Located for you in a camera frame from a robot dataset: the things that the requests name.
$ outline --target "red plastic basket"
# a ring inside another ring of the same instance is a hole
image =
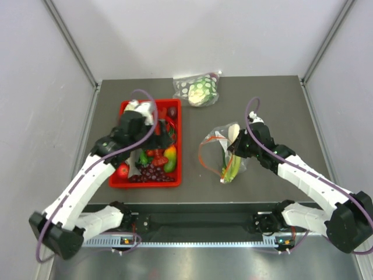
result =
[[[123,101],[121,109],[119,111],[119,117],[123,114],[125,107],[129,101]],[[177,150],[177,163],[176,168],[172,173],[167,173],[168,176],[175,179],[173,182],[146,182],[146,183],[130,183],[128,179],[120,178],[117,172],[109,178],[109,186],[112,188],[169,188],[177,187],[181,184],[181,102],[179,99],[158,99],[156,100],[158,112],[167,110],[169,107],[177,108],[177,118],[175,123],[177,124],[177,140],[175,147]]]

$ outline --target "clear plastic bag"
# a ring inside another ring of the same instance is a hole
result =
[[[227,184],[246,171],[249,159],[232,155],[227,149],[237,138],[237,122],[214,128],[199,145],[198,158],[203,167],[216,173],[220,182]]]
[[[184,99],[194,107],[209,106],[217,102],[217,83],[221,72],[174,79],[174,98]]]

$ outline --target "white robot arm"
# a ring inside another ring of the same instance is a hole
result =
[[[34,212],[29,219],[36,238],[43,235],[43,244],[64,260],[73,257],[85,240],[129,221],[131,212],[120,202],[79,217],[101,184],[129,158],[131,150],[114,156],[110,154],[137,143],[153,125],[154,108],[150,102],[139,104],[133,100],[128,107],[119,125],[95,143],[83,167],[63,193],[42,213]],[[159,125],[160,135],[153,133],[141,146],[133,149],[169,147],[173,140],[168,136],[164,123],[160,121]]]
[[[259,142],[275,155],[286,159],[287,163],[277,160],[259,147],[245,129],[240,131],[237,139],[228,148],[229,151],[242,158],[257,158],[264,168],[294,184],[321,208],[310,208],[289,200],[278,203],[271,214],[271,231],[298,226],[327,237],[345,253],[352,252],[373,234],[361,211],[345,195],[331,187],[333,184],[328,179],[310,168],[287,146],[276,145],[268,127],[254,112],[249,114],[249,120],[250,129]],[[369,216],[373,217],[372,200],[367,194],[362,191],[353,194],[349,190],[340,189],[355,198]]]

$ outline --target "plastic fruit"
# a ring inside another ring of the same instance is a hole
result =
[[[146,150],[147,156],[154,156],[154,150]]]
[[[129,166],[126,163],[122,163],[117,169],[117,174],[119,178],[127,179],[129,172]]]
[[[167,109],[167,116],[172,118],[173,120],[177,117],[177,109],[176,107],[170,107]]]
[[[168,162],[168,159],[164,156],[162,156],[162,150],[157,149],[154,150],[154,158],[152,161],[152,164],[154,166],[162,166]]]
[[[163,170],[166,173],[173,172],[176,167],[176,148],[174,145],[171,145],[168,149],[164,151],[164,157],[168,159],[168,162],[163,166]]]
[[[144,150],[141,150],[140,158],[139,159],[140,159],[141,165],[147,165],[148,160],[147,160],[147,156],[146,156]]]

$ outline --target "purple cable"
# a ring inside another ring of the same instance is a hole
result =
[[[102,248],[102,249],[94,250],[93,252],[90,252],[89,254],[87,254],[84,257],[82,257],[79,261],[75,262],[74,265],[72,266],[72,268],[69,269],[69,270],[67,270],[67,271],[63,271],[62,267],[61,267],[61,264],[58,263],[58,269],[59,269],[59,271],[62,274],[65,274],[65,275],[69,274],[77,265],[81,264],[83,261],[85,261],[89,257],[91,257],[93,255],[96,255],[96,254],[98,254],[100,252],[104,252],[104,251],[113,251],[114,250],[114,251],[117,251],[120,256],[122,256],[123,254],[128,254],[128,253],[134,251],[134,249],[136,249],[138,247],[138,245],[140,245],[141,242],[142,242],[141,236],[139,236],[137,233],[133,233],[133,232],[115,232],[115,234],[132,235],[132,236],[135,236],[136,240],[138,239],[139,241],[136,242],[136,244],[133,247],[131,247],[129,250],[127,250],[127,251],[119,251],[119,250],[116,250],[116,249],[113,249],[113,248]]]
[[[282,157],[278,156],[277,154],[273,153],[271,150],[267,149],[262,143],[259,142],[259,140],[255,137],[254,133],[252,133],[251,129],[250,129],[250,126],[249,126],[249,120],[248,120],[248,116],[249,116],[249,109],[251,107],[251,105],[253,104],[253,102],[257,100],[258,101],[258,105],[256,106],[255,110],[254,110],[254,113],[256,114],[259,110],[259,106],[261,104],[260,100],[258,97],[253,97],[249,103],[247,104],[246,106],[246,110],[245,110],[245,122],[246,122],[246,128],[247,128],[247,131],[249,132],[250,136],[252,139],[254,139],[254,141],[258,144],[259,147],[261,147],[263,150],[265,150],[267,153],[269,153],[271,156],[273,156],[274,158],[278,159],[279,161],[281,162],[284,162],[284,163],[287,163],[288,165],[298,169],[298,170],[301,170],[302,172],[306,172],[307,170],[292,163],[292,162],[289,162],[288,160],[286,159],[283,159]],[[320,180],[321,182],[327,184],[328,186],[334,188],[335,190],[337,190],[338,192],[340,192],[341,194],[343,194],[345,197],[347,197],[349,200],[351,200],[353,202],[353,204],[356,205],[356,207],[361,211],[361,213],[363,213],[363,215],[366,217],[369,225],[373,228],[373,220],[372,218],[369,216],[368,212],[360,205],[360,203],[355,199],[353,198],[350,194],[348,194],[347,192],[345,192],[344,190],[342,190],[340,187],[338,187],[336,184],[333,184],[327,180],[325,180],[324,178],[321,178],[321,177],[318,177],[318,175],[316,175],[315,173],[313,172],[308,172],[309,175],[311,175],[312,177],[315,177],[317,178],[318,180]],[[373,247],[371,247],[368,251],[363,251],[363,252],[353,252],[353,254],[356,254],[356,255],[367,255],[367,254],[371,254],[373,252]]]
[[[54,212],[52,213],[52,215],[50,216],[50,218],[47,220],[47,222],[45,223],[45,225],[43,226],[41,232],[40,232],[40,235],[39,235],[39,238],[37,240],[37,245],[36,245],[36,260],[38,263],[42,264],[42,263],[45,263],[47,261],[49,261],[50,259],[53,258],[54,254],[47,257],[45,260],[42,260],[40,258],[40,249],[41,249],[41,244],[43,242],[43,239],[44,239],[44,236],[45,236],[45,233],[49,227],[49,225],[51,224],[53,218],[56,216],[57,212],[59,211],[60,208],[62,208],[63,204],[65,203],[65,201],[67,200],[67,198],[69,197],[69,195],[71,195],[71,193],[74,191],[74,189],[76,188],[76,186],[80,183],[80,181],[84,178],[84,176],[89,172],[91,171],[91,169],[96,166],[97,164],[99,164],[100,162],[108,159],[108,158],[111,158],[112,156],[116,156],[120,153],[124,153],[124,152],[127,152],[139,145],[141,145],[142,143],[144,143],[150,136],[151,134],[154,132],[154,130],[156,129],[156,125],[157,125],[157,122],[158,122],[158,110],[157,110],[157,104],[156,102],[154,101],[154,98],[152,98],[152,96],[150,94],[148,94],[148,92],[146,92],[145,90],[142,90],[142,89],[135,89],[132,93],[131,93],[131,96],[136,93],[136,92],[141,92],[143,93],[144,95],[147,96],[147,98],[154,103],[154,123],[151,127],[151,129],[147,132],[147,134],[139,141],[137,141],[136,143],[132,144],[132,145],[129,145],[128,147],[126,148],[123,148],[123,149],[120,149],[120,150],[117,150],[113,153],[110,153],[106,156],[103,156],[101,159],[99,159],[98,161],[94,162],[90,167],[87,168],[87,170],[84,172],[83,175],[81,175],[75,182],[75,184],[71,187],[71,189],[69,190],[68,192],[68,195],[66,195],[62,200],[61,202],[58,204],[58,206],[56,207],[56,209],[54,210]]]

